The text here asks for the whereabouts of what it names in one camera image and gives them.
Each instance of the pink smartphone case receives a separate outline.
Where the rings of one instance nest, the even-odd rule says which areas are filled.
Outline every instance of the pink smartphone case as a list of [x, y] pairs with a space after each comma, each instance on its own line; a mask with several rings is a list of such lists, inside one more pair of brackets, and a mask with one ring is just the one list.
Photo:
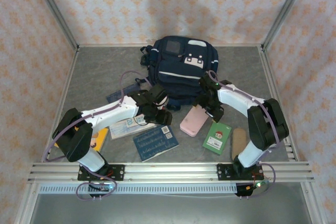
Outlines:
[[208, 117], [209, 116], [205, 114], [205, 109], [202, 109], [201, 106], [197, 105], [196, 107], [192, 107], [187, 116], [180, 123], [180, 129], [189, 136], [196, 136]]

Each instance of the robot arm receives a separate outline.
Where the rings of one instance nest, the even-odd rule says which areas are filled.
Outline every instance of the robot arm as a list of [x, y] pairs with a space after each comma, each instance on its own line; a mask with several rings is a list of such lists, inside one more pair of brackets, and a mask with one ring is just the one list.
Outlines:
[[221, 87], [207, 74], [200, 79], [200, 85], [205, 94], [196, 98], [194, 105], [199, 104], [206, 109], [207, 114], [218, 122], [224, 114], [222, 104], [227, 104], [248, 119], [249, 137], [251, 141], [246, 148], [234, 159], [235, 171], [238, 174], [244, 172], [257, 163], [268, 148], [276, 144], [276, 136], [270, 122], [259, 105], [266, 108], [276, 129], [280, 141], [288, 136], [289, 130], [277, 100], [271, 98], [264, 100], [249, 95], [236, 88], [228, 81], [221, 82]]
[[100, 153], [90, 147], [92, 135], [115, 122], [132, 118], [140, 113], [144, 114], [144, 119], [148, 123], [170, 125], [171, 113], [160, 109], [166, 100], [164, 89], [157, 84], [149, 91], [140, 90], [128, 93], [124, 96], [121, 104], [121, 100], [119, 100], [97, 109], [82, 112], [73, 108], [65, 113], [52, 137], [55, 138], [72, 122], [79, 118], [85, 118], [76, 125], [76, 128], [72, 127], [66, 131], [56, 143], [68, 161], [77, 161], [92, 172], [105, 175], [108, 163]]

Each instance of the orange floral pattern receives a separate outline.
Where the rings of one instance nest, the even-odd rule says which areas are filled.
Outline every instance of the orange floral pattern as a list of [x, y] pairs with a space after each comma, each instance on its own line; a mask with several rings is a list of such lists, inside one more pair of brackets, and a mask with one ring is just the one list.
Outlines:
[[268, 54], [300, 153], [336, 221], [336, 0], [297, 0]]
[[171, 34], [262, 43], [284, 1], [56, 0], [80, 44], [146, 44]]
[[1, 0], [0, 222], [14, 223], [73, 58], [44, 0]]

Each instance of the green box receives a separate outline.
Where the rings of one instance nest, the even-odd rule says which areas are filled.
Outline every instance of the green box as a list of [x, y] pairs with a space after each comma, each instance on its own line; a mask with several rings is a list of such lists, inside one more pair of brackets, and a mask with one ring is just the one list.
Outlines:
[[213, 122], [203, 143], [203, 147], [220, 155], [223, 152], [226, 140], [230, 135], [230, 131], [230, 126], [223, 123]]

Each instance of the blue book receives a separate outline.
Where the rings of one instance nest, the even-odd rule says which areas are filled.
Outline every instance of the blue book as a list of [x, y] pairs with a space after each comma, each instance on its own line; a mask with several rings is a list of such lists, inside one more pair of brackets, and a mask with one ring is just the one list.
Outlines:
[[134, 137], [133, 140], [142, 162], [178, 146], [178, 142], [170, 126], [152, 129]]
[[[127, 95], [129, 92], [132, 91], [139, 91], [140, 90], [140, 86], [136, 83], [136, 84], [132, 84], [126, 88], [124, 88], [124, 95]], [[106, 97], [106, 100], [108, 103], [112, 103], [115, 101], [118, 101], [121, 98], [121, 91], [117, 91], [113, 94], [110, 94], [108, 97]]]

